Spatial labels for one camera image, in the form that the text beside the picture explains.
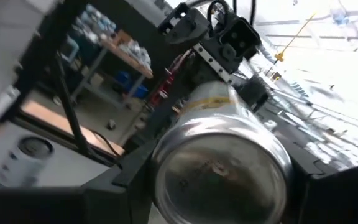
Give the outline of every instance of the metal cylinder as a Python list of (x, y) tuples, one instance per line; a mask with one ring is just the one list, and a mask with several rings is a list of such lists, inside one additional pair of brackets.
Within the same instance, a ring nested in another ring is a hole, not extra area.
[(53, 154), (52, 145), (38, 137), (24, 137), (0, 166), (0, 187), (30, 187)]
[(154, 203), (169, 223), (278, 223), (291, 161), (223, 82), (199, 86), (152, 155)]

